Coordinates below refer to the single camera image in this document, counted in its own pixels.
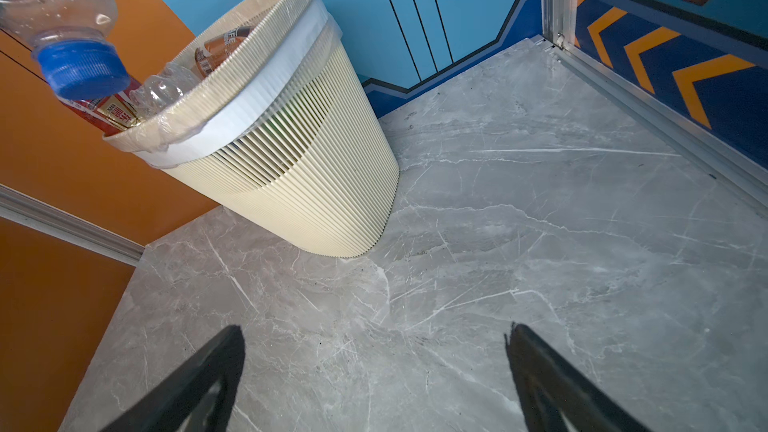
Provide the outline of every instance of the orange chevron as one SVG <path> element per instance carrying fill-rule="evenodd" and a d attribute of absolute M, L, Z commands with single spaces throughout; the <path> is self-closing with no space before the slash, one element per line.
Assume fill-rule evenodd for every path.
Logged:
<path fill-rule="evenodd" d="M 578 8 L 578 6 L 580 6 L 581 3 L 584 2 L 584 1 L 585 0 L 576 0 L 576 7 Z M 578 38 L 576 37 L 576 35 L 574 35 L 574 45 L 576 47 L 578 47 L 579 49 L 581 49 L 581 44 L 578 42 Z"/>
<path fill-rule="evenodd" d="M 677 82 L 677 88 L 683 96 L 685 106 L 691 118 L 696 120 L 707 129 L 711 129 L 710 120 L 706 118 L 704 106 L 701 105 L 699 94 L 696 93 L 694 82 L 712 77 L 723 76 L 727 73 L 737 72 L 738 70 L 749 69 L 755 64 L 740 59 L 739 57 L 726 55 L 708 60 L 707 62 L 697 63 L 695 66 L 672 72 L 674 81 Z"/>
<path fill-rule="evenodd" d="M 653 32 L 642 36 L 635 42 L 624 46 L 624 50 L 627 51 L 627 57 L 629 57 L 629 63 L 632 64 L 632 70 L 634 70 L 635 76 L 638 78 L 640 86 L 646 89 L 648 92 L 655 94 L 654 87 L 650 84 L 648 79 L 648 72 L 645 71 L 643 61 L 640 60 L 640 54 L 646 50 L 651 50 L 656 46 L 661 45 L 669 40 L 674 39 L 679 34 L 674 30 L 669 30 L 667 27 L 659 27 Z"/>
<path fill-rule="evenodd" d="M 614 64 L 610 62 L 610 57 L 608 56 L 608 52 L 605 49 L 605 44 L 603 44 L 603 39 L 600 37 L 600 32 L 606 30 L 611 24 L 615 23 L 625 15 L 627 15 L 627 13 L 622 9 L 613 7 L 608 12 L 603 14 L 602 17 L 593 22 L 589 27 L 587 27 L 587 30 L 589 30 L 589 35 L 592 37 L 592 42 L 594 42 L 594 47 L 598 50 L 598 54 L 600 55 L 600 60 L 602 60 L 603 63 L 609 66 L 611 69 L 614 68 Z"/>

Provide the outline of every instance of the crushed plastic bottle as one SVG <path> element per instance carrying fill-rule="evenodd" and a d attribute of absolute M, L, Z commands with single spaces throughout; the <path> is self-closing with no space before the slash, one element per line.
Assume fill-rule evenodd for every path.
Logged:
<path fill-rule="evenodd" d="M 200 79 L 189 69 L 168 62 L 162 72 L 150 76 L 141 87 L 132 90 L 129 97 L 138 118 L 149 120 L 192 91 L 198 83 Z"/>
<path fill-rule="evenodd" d="M 91 100 L 128 87 L 130 76 L 106 41 L 114 0 L 0 0 L 0 26 L 32 48 L 57 96 Z"/>

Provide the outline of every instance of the bottle label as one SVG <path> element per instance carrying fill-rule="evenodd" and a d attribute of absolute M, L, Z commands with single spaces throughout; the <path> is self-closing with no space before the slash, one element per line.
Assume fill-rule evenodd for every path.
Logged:
<path fill-rule="evenodd" d="M 134 104 L 128 98 L 129 92 L 138 89 L 140 85 L 139 81 L 131 77 L 128 87 L 113 96 L 95 100 L 58 99 L 68 109 L 101 129 L 105 135 L 112 136 L 141 122 Z"/>

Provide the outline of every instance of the marble floor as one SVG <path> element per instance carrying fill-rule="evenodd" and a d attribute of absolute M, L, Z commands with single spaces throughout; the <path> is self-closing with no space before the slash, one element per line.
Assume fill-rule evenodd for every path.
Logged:
<path fill-rule="evenodd" d="M 98 430 L 226 324 L 232 431 L 525 430 L 529 324 L 657 432 L 768 429 L 766 221 L 530 41 L 381 119 L 379 243 L 315 256 L 225 208 L 150 245 L 61 430 Z"/>

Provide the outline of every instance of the trash can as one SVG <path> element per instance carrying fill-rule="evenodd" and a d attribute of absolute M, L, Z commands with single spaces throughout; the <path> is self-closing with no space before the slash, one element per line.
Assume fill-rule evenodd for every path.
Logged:
<path fill-rule="evenodd" d="M 354 257 L 382 234 L 398 165 L 321 0 L 244 0 L 212 37 L 255 26 L 191 92 L 104 139 L 299 248 Z"/>

